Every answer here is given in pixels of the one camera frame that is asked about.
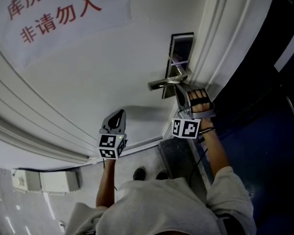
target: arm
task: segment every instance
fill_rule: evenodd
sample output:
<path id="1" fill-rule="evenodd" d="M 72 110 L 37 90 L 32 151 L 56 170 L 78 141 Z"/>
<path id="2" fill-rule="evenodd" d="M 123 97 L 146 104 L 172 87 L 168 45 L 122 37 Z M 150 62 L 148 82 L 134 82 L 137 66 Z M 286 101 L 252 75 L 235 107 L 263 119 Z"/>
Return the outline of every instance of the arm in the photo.
<path id="1" fill-rule="evenodd" d="M 96 207 L 109 208 L 114 204 L 114 167 L 116 161 L 108 159 L 103 170 L 99 190 L 96 198 Z"/>
<path id="2" fill-rule="evenodd" d="M 204 90 L 196 90 L 189 93 L 190 100 L 206 97 L 206 96 L 207 94 Z M 209 107 L 210 107 L 209 103 L 198 104 L 192 107 L 192 111 L 193 112 L 208 111 Z M 204 130 L 207 128 L 213 128 L 214 125 L 212 121 L 210 120 L 210 118 L 208 117 L 208 118 L 203 118 L 200 121 L 199 127 L 201 130 Z M 215 176 L 220 169 L 226 166 L 229 166 L 229 162 L 226 157 L 224 148 L 215 131 L 206 132 L 203 134 L 203 137 L 205 138 L 207 149 L 208 149 L 210 166 Z"/>
<path id="3" fill-rule="evenodd" d="M 205 91 L 192 91 L 189 93 L 190 100 L 198 97 L 206 97 Z M 193 112 L 209 110 L 209 103 L 198 104 L 192 107 Z M 210 118 L 200 121 L 200 129 L 213 128 Z M 243 234 L 256 234 L 256 225 L 253 220 L 253 205 L 248 193 L 240 180 L 229 166 L 228 159 L 222 144 L 215 131 L 203 134 L 205 138 L 210 166 L 215 176 L 214 182 L 207 190 L 207 206 L 215 215 L 231 215 L 236 219 L 244 230 Z M 236 233 L 240 226 L 235 223 Z"/>
<path id="4" fill-rule="evenodd" d="M 202 129 L 206 129 L 206 128 L 213 128 L 214 126 L 210 118 L 204 118 L 201 120 L 200 127 Z M 206 141 L 212 173 L 214 176 L 216 176 L 216 173 L 220 169 L 226 166 L 230 166 L 230 164 L 216 132 L 215 131 L 206 132 L 203 134 L 203 137 Z"/>

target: black shoe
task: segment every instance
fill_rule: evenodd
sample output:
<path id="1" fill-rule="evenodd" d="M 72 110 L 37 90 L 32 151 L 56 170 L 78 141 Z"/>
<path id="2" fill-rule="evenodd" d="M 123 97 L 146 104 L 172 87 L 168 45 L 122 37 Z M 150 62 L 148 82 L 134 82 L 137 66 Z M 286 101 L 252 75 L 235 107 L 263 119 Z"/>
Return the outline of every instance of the black shoe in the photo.
<path id="1" fill-rule="evenodd" d="M 164 172 L 164 171 L 161 171 L 158 175 L 157 175 L 157 177 L 156 177 L 156 179 L 158 179 L 158 180 L 165 180 L 165 179 L 168 179 L 169 177 L 168 177 L 168 174 L 166 173 L 166 172 Z"/>
<path id="2" fill-rule="evenodd" d="M 133 175 L 133 180 L 144 181 L 146 177 L 146 172 L 144 168 L 138 168 Z"/>

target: door trim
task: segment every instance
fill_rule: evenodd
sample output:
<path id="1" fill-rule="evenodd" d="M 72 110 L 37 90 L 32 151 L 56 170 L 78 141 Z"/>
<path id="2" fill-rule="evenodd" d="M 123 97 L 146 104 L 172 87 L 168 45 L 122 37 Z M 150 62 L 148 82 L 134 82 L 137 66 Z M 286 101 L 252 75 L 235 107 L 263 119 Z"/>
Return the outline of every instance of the door trim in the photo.
<path id="1" fill-rule="evenodd" d="M 230 80 L 254 42 L 272 0 L 206 0 L 202 20 L 195 34 L 187 83 L 204 87 L 214 100 Z M 170 139 L 174 104 L 163 130 Z"/>
<path id="2" fill-rule="evenodd" d="M 25 151 L 66 162 L 84 164 L 88 157 L 34 137 L 0 118 L 0 140 Z"/>

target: door handle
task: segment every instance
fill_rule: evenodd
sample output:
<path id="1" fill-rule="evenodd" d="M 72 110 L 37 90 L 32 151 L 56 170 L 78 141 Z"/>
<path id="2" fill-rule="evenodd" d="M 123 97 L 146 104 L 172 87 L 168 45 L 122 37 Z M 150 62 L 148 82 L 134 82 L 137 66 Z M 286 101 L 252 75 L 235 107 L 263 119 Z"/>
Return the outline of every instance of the door handle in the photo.
<path id="1" fill-rule="evenodd" d="M 163 89 L 162 98 L 175 96 L 174 86 L 187 78 L 185 72 L 193 45 L 192 33 L 174 34 L 171 37 L 166 78 L 148 83 L 149 90 Z"/>
<path id="2" fill-rule="evenodd" d="M 168 78 L 164 78 L 164 79 L 159 79 L 156 81 L 152 81 L 148 83 L 148 88 L 150 91 L 156 90 L 156 89 L 160 89 L 160 88 L 164 88 L 164 87 L 168 87 L 171 85 L 175 85 L 175 84 L 179 84 L 181 83 L 183 80 L 185 80 L 187 78 L 187 74 L 184 71 L 184 69 L 178 65 L 178 66 L 173 66 L 172 69 L 174 69 L 175 67 L 175 72 L 177 73 L 177 76 L 172 76 L 172 77 L 168 77 Z"/>

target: sign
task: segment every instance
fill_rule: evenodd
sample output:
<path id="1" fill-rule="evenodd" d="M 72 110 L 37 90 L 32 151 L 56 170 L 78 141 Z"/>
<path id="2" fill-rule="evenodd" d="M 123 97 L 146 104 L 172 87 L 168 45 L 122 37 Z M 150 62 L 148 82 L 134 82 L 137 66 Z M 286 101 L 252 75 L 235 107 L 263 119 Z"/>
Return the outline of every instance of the sign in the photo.
<path id="1" fill-rule="evenodd" d="M 130 0 L 0 0 L 0 47 L 21 70 L 69 42 L 130 20 Z"/>

